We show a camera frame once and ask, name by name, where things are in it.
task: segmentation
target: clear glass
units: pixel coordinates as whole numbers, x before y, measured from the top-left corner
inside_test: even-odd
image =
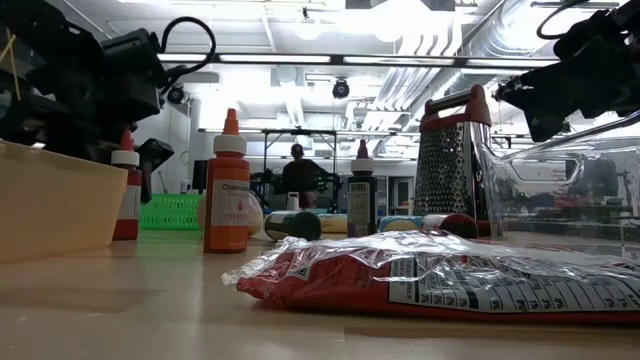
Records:
[[[637,260],[638,122],[640,113],[503,157],[476,129],[494,239]]]

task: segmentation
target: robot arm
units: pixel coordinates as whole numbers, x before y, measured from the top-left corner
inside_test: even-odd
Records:
[[[165,70],[158,54],[167,50],[173,28],[184,22],[205,30],[211,50],[195,66]],[[0,23],[45,63],[25,75],[20,99],[12,81],[0,81],[2,90],[14,93],[0,119],[0,138],[28,146],[38,141],[46,150],[96,162],[108,161],[125,129],[135,131],[138,121],[158,114],[171,86],[182,75],[206,66],[216,49],[211,29],[191,17],[170,22],[161,41],[156,34],[139,29],[102,43],[45,0],[0,0]],[[54,95],[55,100],[35,95],[32,87],[45,96]],[[149,139],[137,151],[147,180],[143,184],[147,202],[150,172],[173,149]]]
[[[640,0],[599,10],[558,37],[553,48],[558,63],[514,77],[495,94],[524,111],[533,141],[559,133],[576,110],[594,118],[607,111],[627,116],[640,109]]]

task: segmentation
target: red and white bottle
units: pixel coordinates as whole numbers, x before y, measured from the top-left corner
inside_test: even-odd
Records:
[[[129,171],[127,192],[120,205],[113,240],[137,240],[140,226],[142,171],[137,169],[140,166],[140,154],[134,150],[133,137],[129,129],[122,134],[120,150],[111,153],[111,165]]]

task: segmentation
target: cap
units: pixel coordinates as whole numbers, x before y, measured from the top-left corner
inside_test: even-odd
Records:
[[[373,159],[369,158],[369,150],[367,149],[367,141],[360,140],[360,147],[358,148],[358,156],[355,160],[351,161],[351,172],[369,172],[373,173],[375,166]]]
[[[235,109],[227,110],[227,118],[224,121],[222,135],[213,140],[213,152],[247,153],[247,139],[240,136],[238,131],[238,118]]]
[[[140,154],[135,152],[133,147],[133,136],[131,130],[125,129],[120,138],[120,150],[111,153],[112,165],[140,166]]]

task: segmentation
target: nutrition facts label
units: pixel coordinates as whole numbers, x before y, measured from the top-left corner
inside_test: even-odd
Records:
[[[417,255],[392,262],[389,301],[485,313],[640,311],[637,274],[528,258]]]
[[[362,237],[369,235],[371,188],[368,183],[349,184],[349,211],[347,211],[347,223],[351,227],[349,236]]]

